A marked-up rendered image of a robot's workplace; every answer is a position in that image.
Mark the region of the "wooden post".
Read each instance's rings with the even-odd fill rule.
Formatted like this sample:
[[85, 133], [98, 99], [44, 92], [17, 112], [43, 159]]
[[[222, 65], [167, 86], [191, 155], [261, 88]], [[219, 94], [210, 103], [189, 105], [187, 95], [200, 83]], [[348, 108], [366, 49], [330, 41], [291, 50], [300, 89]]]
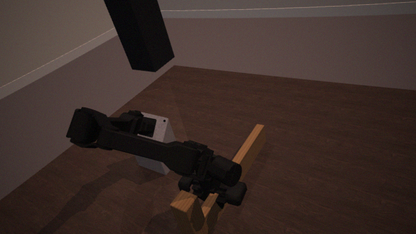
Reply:
[[170, 207], [181, 234], [210, 234], [197, 196], [181, 190]]

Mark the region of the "wooden rail with steel hooks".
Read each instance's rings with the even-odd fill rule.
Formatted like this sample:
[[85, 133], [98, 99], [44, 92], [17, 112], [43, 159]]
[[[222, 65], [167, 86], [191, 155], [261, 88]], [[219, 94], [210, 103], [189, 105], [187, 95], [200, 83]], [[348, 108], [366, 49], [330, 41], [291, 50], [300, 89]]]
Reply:
[[[266, 135], [264, 125], [257, 124], [232, 160], [241, 165], [242, 174], [239, 179], [240, 182], [246, 175], [255, 158], [258, 156], [265, 142]], [[215, 201], [217, 197], [218, 193], [210, 193], [201, 206], [210, 233], [228, 204], [225, 203], [223, 209], [221, 209]]]

